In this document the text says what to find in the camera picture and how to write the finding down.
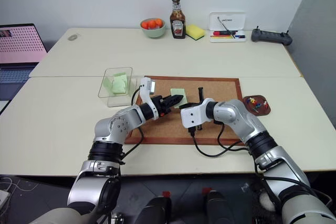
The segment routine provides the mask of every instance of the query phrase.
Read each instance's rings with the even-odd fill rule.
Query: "bowl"
[[[140,22],[140,28],[141,30],[143,31],[143,33],[150,37],[150,38],[159,38],[161,37],[162,35],[164,35],[164,33],[166,32],[166,23],[165,21],[162,21],[163,22],[163,26],[161,28],[158,28],[158,29],[144,29],[141,27],[141,23],[144,22],[144,21],[150,21],[151,19],[157,19],[157,18],[148,18],[148,19],[145,19],[143,21]]]

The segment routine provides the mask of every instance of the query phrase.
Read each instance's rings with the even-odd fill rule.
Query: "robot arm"
[[[336,223],[332,212],[312,195],[312,190],[307,190],[310,184],[304,172],[277,145],[259,119],[248,112],[241,101],[215,102],[207,98],[198,106],[182,109],[181,118],[185,128],[196,127],[211,120],[232,128],[248,147],[256,165],[265,170],[264,185],[278,209],[282,209],[283,223]],[[296,180],[306,186],[289,180]]]
[[[115,208],[120,192],[119,169],[124,157],[122,146],[128,134],[147,120],[156,120],[169,113],[170,107],[183,98],[182,95],[150,98],[154,85],[150,78],[142,78],[140,96],[143,103],[120,110],[96,124],[92,148],[71,188],[68,208],[49,211],[32,223],[96,223]]]

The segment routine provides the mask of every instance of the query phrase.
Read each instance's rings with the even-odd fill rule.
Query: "ketchup label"
[[[173,3],[173,10],[181,10],[181,5],[180,5],[180,3],[178,3],[178,4]]]
[[[183,31],[183,22],[180,20],[174,20],[173,22],[174,34],[176,36],[181,36]]]

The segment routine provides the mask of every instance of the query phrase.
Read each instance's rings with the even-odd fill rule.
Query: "clear plastic container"
[[[98,97],[107,107],[128,106],[136,88],[137,78],[132,77],[131,67],[108,68],[101,81]]]

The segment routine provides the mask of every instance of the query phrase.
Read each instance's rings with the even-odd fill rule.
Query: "laptop keyboard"
[[[0,83],[23,83],[29,78],[32,70],[1,70]]]

